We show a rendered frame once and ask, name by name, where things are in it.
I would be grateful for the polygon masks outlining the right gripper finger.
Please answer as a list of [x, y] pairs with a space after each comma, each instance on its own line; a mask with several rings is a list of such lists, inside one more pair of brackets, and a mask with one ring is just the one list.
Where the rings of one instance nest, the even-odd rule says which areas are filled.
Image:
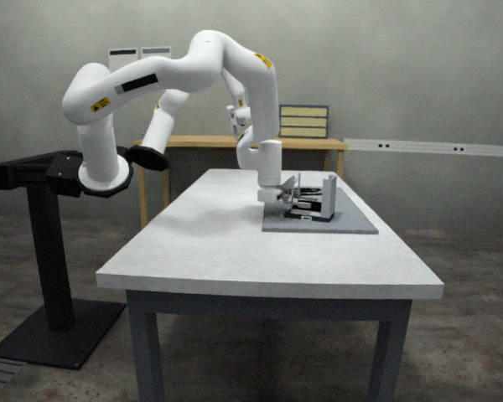
[[[286, 194], [292, 195], [292, 190], [290, 190], [290, 189], [286, 190]], [[293, 197], [294, 198], [298, 198], [297, 190], [296, 189], [293, 190]], [[299, 196], [299, 198], [300, 199], [305, 199], [307, 201], [314, 201], [314, 202], [318, 201], [318, 198], [315, 198], [315, 197]]]
[[310, 203], [302, 203], [302, 202], [292, 202], [288, 201], [289, 199], [289, 194], [286, 194], [286, 191], [280, 193], [281, 199], [285, 204], [291, 204], [291, 205], [297, 205], [299, 208], [304, 208], [304, 209], [311, 209], [311, 204]]

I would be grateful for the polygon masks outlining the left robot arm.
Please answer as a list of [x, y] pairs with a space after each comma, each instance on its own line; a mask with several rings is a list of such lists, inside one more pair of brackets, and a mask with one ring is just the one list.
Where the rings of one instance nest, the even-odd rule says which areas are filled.
[[[252, 117], [250, 107], [246, 105], [243, 85], [223, 68], [221, 75], [232, 95], [233, 104], [237, 110], [235, 111], [237, 123], [245, 126], [252, 120]], [[188, 97], [189, 93], [183, 91], [166, 90], [155, 106], [153, 119], [140, 146], [147, 145], [147, 147], [150, 146], [161, 153], [164, 152], [174, 127], [174, 116]]]

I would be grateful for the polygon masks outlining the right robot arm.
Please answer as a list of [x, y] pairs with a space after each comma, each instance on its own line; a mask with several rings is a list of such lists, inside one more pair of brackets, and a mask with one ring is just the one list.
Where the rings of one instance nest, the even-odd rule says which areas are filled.
[[[102, 192], [119, 187], [127, 179], [127, 162], [117, 155], [114, 111], [159, 90], [205, 92], [217, 84], [222, 68], [242, 83], [248, 94], [252, 126], [242, 133], [236, 146], [240, 168], [257, 171], [257, 183], [262, 186], [281, 184], [282, 143], [268, 141], [280, 128], [275, 68], [266, 57], [214, 30], [198, 32], [182, 59], [152, 56], [112, 74], [98, 63], [86, 64], [78, 71], [65, 93], [62, 111], [77, 125], [85, 160], [79, 169], [81, 183]], [[258, 149], [251, 149], [256, 143]], [[290, 189], [292, 177], [275, 188]]]

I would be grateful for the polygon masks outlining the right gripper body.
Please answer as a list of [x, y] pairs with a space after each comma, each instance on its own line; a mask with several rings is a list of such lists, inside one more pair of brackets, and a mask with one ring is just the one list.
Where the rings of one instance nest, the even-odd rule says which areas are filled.
[[[283, 185], [283, 183], [279, 185]], [[275, 187], [278, 187], [279, 185]], [[259, 184], [259, 187], [261, 187], [261, 189], [257, 191], [257, 201], [272, 204], [280, 200], [281, 197], [280, 193], [287, 190], [284, 186], [282, 186], [281, 188], [275, 188], [275, 187], [265, 187]]]

